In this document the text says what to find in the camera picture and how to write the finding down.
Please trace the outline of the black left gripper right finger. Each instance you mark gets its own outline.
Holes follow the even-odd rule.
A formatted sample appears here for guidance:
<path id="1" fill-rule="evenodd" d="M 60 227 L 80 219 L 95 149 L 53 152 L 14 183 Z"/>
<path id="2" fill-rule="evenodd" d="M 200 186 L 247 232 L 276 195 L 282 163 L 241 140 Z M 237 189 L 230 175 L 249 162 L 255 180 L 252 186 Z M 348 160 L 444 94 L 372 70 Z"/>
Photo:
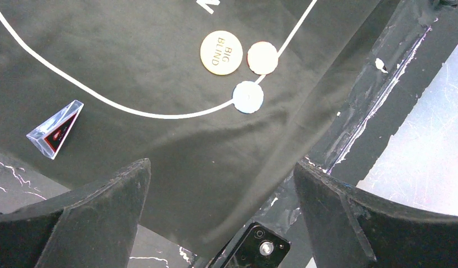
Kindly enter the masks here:
<path id="1" fill-rule="evenodd" d="M 392 202 L 303 162 L 293 178 L 317 267 L 458 267 L 458 216 Z"/>

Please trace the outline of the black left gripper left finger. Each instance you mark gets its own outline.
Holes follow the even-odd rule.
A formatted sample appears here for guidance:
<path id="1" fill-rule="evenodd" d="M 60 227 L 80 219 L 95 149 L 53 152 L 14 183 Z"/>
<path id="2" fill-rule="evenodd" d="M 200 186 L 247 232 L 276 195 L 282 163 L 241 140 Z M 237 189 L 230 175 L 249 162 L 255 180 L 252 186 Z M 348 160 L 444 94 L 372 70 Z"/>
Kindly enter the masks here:
<path id="1" fill-rule="evenodd" d="M 0 267 L 126 267 L 151 180 L 140 159 L 115 174 L 0 214 Z"/>

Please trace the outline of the light blue chip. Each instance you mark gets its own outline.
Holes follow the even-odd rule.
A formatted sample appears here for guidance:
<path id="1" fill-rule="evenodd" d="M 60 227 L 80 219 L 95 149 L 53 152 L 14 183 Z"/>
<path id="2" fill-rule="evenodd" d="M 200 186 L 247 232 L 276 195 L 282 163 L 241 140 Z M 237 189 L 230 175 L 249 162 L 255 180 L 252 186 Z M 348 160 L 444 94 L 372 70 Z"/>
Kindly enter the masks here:
<path id="1" fill-rule="evenodd" d="M 264 101 L 262 87 L 252 81 L 237 84 L 232 93 L 234 107 L 241 113 L 252 114 L 258 111 Z"/>

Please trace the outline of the white chip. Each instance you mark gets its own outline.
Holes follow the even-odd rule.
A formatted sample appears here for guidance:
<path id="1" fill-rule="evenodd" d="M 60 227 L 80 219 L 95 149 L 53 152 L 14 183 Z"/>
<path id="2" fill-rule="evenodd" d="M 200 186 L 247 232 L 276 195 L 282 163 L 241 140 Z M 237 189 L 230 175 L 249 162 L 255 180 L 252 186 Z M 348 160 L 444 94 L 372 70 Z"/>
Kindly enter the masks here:
<path id="1" fill-rule="evenodd" d="M 247 52 L 247 63 L 257 75 L 272 73 L 278 66 L 278 51 L 274 45 L 266 41 L 254 43 Z"/>

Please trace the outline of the yellow big blind button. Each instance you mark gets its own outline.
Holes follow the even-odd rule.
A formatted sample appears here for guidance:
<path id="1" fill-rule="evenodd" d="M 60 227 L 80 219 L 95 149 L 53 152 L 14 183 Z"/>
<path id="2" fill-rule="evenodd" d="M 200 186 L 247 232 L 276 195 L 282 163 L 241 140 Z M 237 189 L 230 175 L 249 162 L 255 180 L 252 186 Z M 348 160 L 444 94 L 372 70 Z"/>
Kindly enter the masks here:
<path id="1" fill-rule="evenodd" d="M 213 31 L 201 43 L 201 62 L 212 74 L 233 73 L 241 65 L 243 56 L 240 40 L 228 31 Z"/>

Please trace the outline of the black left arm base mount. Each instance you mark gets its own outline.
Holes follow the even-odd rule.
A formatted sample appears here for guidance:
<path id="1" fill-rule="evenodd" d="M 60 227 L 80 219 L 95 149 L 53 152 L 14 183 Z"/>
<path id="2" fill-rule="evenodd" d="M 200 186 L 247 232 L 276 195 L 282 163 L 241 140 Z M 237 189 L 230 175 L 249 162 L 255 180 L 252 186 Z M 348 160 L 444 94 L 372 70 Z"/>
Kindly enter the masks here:
<path id="1" fill-rule="evenodd" d="M 221 252 L 209 267 L 278 267 L 290 242 L 260 223 L 249 225 L 228 253 Z"/>

